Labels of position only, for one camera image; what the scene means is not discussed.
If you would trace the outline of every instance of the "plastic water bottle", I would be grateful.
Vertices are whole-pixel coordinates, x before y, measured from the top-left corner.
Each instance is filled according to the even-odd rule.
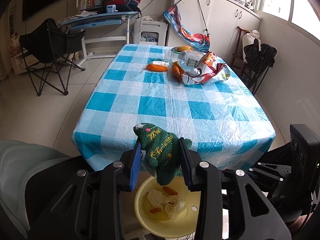
[[[184,50],[178,56],[178,63],[183,67],[196,67],[203,54]]]

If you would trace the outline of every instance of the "blue checkered tablecloth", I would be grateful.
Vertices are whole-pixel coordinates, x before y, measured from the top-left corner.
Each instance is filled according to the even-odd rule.
[[[192,150],[220,169],[247,170],[275,137],[263,109],[232,70],[227,81],[204,86],[146,70],[168,49],[125,45],[90,95],[73,143],[98,171],[131,150],[137,139],[132,128],[148,122],[191,139]]]

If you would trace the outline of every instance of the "gray cushion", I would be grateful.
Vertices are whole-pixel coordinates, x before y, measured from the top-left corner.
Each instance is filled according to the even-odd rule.
[[[29,230],[24,192],[34,174],[70,158],[52,148],[18,141],[0,141],[0,204],[26,237]]]

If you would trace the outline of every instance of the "carrot piece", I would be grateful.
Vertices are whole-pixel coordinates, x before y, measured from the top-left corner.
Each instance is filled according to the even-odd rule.
[[[178,195],[178,192],[174,191],[172,188],[169,188],[167,186],[162,187],[162,189],[170,195]]]
[[[168,71],[169,69],[166,66],[159,66],[159,65],[149,64],[147,66],[147,70],[156,71],[156,72],[163,72],[163,71]]]
[[[150,213],[155,214],[155,213],[158,213],[158,212],[161,212],[161,211],[162,211],[161,208],[156,207],[156,208],[151,209]]]

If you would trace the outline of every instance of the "sweet potato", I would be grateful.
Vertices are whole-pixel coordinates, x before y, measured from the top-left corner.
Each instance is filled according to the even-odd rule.
[[[169,188],[167,186],[162,187],[162,189],[170,195],[178,195],[178,192],[174,191],[172,188]]]
[[[161,212],[161,211],[162,211],[161,208],[156,207],[156,208],[151,209],[150,213],[155,214],[155,213],[158,213],[158,212]]]
[[[159,66],[159,65],[149,64],[147,66],[147,70],[156,71],[156,72],[163,72],[163,71],[168,71],[169,69],[166,66]]]
[[[179,82],[182,82],[182,74],[184,73],[184,70],[180,67],[178,62],[172,63],[172,73]]]

